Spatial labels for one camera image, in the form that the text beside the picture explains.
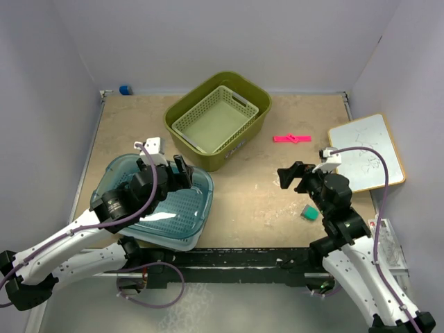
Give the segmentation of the teal translucent tub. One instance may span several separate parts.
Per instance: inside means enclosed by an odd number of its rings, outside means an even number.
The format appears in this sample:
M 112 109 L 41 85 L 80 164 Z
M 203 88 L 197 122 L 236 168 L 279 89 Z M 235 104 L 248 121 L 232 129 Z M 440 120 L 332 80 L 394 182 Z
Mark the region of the teal translucent tub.
M 128 184 L 139 171 L 137 154 L 125 154 L 115 158 L 105 169 L 98 187 L 92 192 L 93 203 L 106 191 L 116 189 L 122 183 Z M 120 231 L 126 235 L 130 230 L 149 234 L 185 239 L 204 228 L 210 213 L 214 183 L 209 173 L 194 167 L 193 186 L 170 192 L 160 202 L 154 213 L 141 218 L 138 223 Z

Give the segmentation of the pale green perforated basket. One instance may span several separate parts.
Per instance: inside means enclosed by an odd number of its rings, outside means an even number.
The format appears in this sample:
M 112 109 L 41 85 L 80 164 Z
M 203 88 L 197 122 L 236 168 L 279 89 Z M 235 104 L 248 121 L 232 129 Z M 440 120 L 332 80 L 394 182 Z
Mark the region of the pale green perforated basket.
M 196 150 L 213 154 L 227 146 L 257 117 L 259 108 L 220 85 L 172 125 Z

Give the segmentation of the white perforated basket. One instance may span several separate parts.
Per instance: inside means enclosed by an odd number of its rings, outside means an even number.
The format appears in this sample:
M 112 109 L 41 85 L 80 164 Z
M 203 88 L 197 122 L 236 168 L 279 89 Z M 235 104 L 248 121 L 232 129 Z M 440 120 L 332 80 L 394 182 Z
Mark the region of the white perforated basket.
M 168 248 L 181 252 L 192 250 L 198 243 L 201 234 L 202 230 L 197 232 L 195 235 L 185 239 L 174 239 L 145 232 L 138 232 L 135 230 L 130 230 L 126 233 L 127 236 L 134 237 L 140 241 L 145 241 L 163 248 Z

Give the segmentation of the olive green tub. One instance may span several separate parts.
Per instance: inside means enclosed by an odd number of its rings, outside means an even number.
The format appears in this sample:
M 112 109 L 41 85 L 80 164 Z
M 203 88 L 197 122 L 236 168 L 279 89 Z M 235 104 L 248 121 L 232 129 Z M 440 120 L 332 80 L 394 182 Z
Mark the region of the olive green tub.
M 271 104 L 264 89 L 222 71 L 167 109 L 164 125 L 194 165 L 216 171 L 259 133 Z

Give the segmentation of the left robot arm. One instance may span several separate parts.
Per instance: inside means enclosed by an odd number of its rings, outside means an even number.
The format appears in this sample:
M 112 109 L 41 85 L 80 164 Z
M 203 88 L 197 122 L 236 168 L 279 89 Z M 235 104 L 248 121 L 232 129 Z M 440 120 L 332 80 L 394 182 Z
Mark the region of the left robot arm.
M 137 160 L 137 173 L 103 192 L 76 220 L 40 244 L 21 252 L 1 253 L 1 288 L 7 307 L 19 311 L 47 301 L 56 289 L 108 271 L 135 272 L 147 264 L 133 237 L 123 237 L 96 252 L 81 250 L 154 213 L 171 192 L 192 186 L 193 169 L 182 156 L 156 163 Z

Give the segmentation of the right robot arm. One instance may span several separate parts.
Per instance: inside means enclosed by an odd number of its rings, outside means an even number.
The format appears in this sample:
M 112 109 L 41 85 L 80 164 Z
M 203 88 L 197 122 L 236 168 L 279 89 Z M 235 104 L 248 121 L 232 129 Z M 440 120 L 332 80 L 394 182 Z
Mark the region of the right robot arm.
M 374 235 L 351 206 L 349 180 L 303 162 L 277 174 L 283 189 L 300 179 L 295 192 L 308 194 L 323 215 L 327 235 L 310 243 L 309 265 L 333 276 L 360 310 L 369 332 L 431 332 L 433 316 L 415 306 L 376 255 Z

